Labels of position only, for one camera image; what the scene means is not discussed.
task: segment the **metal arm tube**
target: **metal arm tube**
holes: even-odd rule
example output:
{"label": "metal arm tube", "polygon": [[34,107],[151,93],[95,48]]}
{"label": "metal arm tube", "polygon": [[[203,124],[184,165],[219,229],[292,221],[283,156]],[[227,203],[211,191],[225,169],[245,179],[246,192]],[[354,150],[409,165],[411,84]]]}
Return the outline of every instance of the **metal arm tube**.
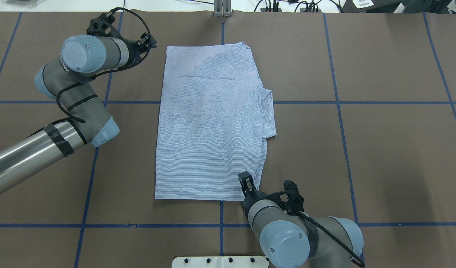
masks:
{"label": "metal arm tube", "polygon": [[[315,220],[335,235],[342,243],[352,249],[352,242],[340,223],[330,217],[319,217],[315,218]],[[318,234],[318,250],[313,257],[308,258],[307,263],[309,268],[349,268],[352,255],[320,229],[318,230]]]}
{"label": "metal arm tube", "polygon": [[[84,145],[69,122],[61,122],[55,127],[74,151]],[[44,130],[0,152],[0,194],[63,157]]]}

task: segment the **black tape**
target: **black tape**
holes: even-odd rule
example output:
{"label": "black tape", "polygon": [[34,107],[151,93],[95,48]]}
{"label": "black tape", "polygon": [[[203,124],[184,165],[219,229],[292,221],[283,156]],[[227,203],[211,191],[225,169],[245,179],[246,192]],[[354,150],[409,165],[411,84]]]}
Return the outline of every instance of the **black tape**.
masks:
{"label": "black tape", "polygon": [[304,226],[306,226],[307,229],[307,239],[309,240],[309,246],[310,246],[310,251],[309,251],[309,257],[312,258],[317,254],[318,248],[319,248],[319,231],[317,227],[312,224],[309,221],[306,221],[306,219],[299,217],[301,221],[304,223]]}
{"label": "black tape", "polygon": [[69,68],[66,63],[64,62],[63,60],[63,56],[62,55],[59,55],[59,64],[61,65],[61,67],[64,69],[64,71],[68,74],[68,75],[71,75],[75,80],[77,80],[79,83],[81,84],[88,84],[92,81],[94,81],[94,79],[92,78],[89,78],[89,77],[86,77],[86,76],[83,76],[82,74],[76,72],[76,71],[73,71],[71,70],[71,68]]}
{"label": "black tape", "polygon": [[57,130],[53,124],[48,124],[42,129],[46,132],[46,134],[48,134],[51,141],[56,144],[61,153],[63,153],[64,157],[70,156],[74,153],[72,146],[69,144],[69,142],[66,141],[66,139],[64,139],[64,137],[61,135],[61,132],[59,132],[59,130]]}

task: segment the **cable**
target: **cable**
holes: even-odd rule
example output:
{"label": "cable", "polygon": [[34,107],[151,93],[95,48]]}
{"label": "cable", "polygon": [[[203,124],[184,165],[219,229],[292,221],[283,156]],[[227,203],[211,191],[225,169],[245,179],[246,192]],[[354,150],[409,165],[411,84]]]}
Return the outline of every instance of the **cable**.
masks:
{"label": "cable", "polygon": [[72,88],[75,88],[76,86],[80,86],[82,85],[81,83],[75,83],[74,85],[71,85],[71,86],[68,86],[66,88],[64,88],[63,90],[59,91],[59,93],[57,94],[56,96],[56,104],[57,106],[59,107],[59,109],[64,112],[71,120],[74,120],[74,121],[78,121],[80,123],[85,123],[85,120],[82,119],[82,118],[79,118],[79,117],[75,117],[74,115],[72,115],[70,112],[68,112],[66,109],[64,109],[63,105],[61,105],[61,95],[72,89]]}
{"label": "cable", "polygon": [[353,263],[355,263],[357,266],[361,267],[361,268],[365,268],[365,263],[364,261],[359,257],[357,256],[357,254],[355,254],[350,248],[348,248],[348,246],[346,246],[344,243],[342,243],[342,241],[340,241],[337,237],[335,237],[331,232],[329,232],[327,229],[325,229],[325,227],[323,227],[321,224],[319,224],[318,222],[316,222],[313,218],[311,218],[310,216],[304,214],[303,212],[298,212],[297,213],[298,216],[300,217],[303,217],[304,219],[308,220],[309,222],[311,222],[312,224],[314,224],[315,226],[317,226],[319,229],[321,229],[326,235],[328,235],[330,238],[332,238],[335,242],[337,242],[337,244],[339,244],[341,247],[343,247],[350,255],[352,255],[352,257],[354,257],[354,259],[356,260],[350,260],[352,261]]}
{"label": "cable", "polygon": [[311,1],[311,3],[309,4],[309,7],[306,8],[306,10],[304,10],[304,13],[311,12],[311,8],[313,8],[313,6],[314,6],[314,1]]}
{"label": "cable", "polygon": [[253,12],[256,12],[257,10],[257,7],[259,6],[259,4],[262,2],[262,0],[259,0],[259,2],[257,3],[256,7],[255,7],[255,10]]}
{"label": "cable", "polygon": [[307,3],[307,1],[301,1],[301,2],[299,2],[299,3],[297,4],[296,9],[294,10],[294,12],[297,11],[297,8],[298,8],[302,3],[306,4],[306,9],[308,8],[309,3]]}
{"label": "cable", "polygon": [[319,12],[319,3],[321,2],[322,0],[319,0],[317,3],[314,3],[314,1],[312,0],[311,4],[309,5],[309,10],[307,11],[304,11],[304,12],[311,12],[311,13],[317,13]]}
{"label": "cable", "polygon": [[334,5],[339,9],[340,12],[342,12],[342,6],[340,5],[340,0],[339,3],[337,4],[334,0],[329,0],[330,2],[333,2]]}
{"label": "cable", "polygon": [[198,0],[185,0],[185,1],[191,1],[191,2],[198,2],[198,3],[204,3],[204,4],[214,5],[214,3],[205,2],[205,1],[198,1]]}

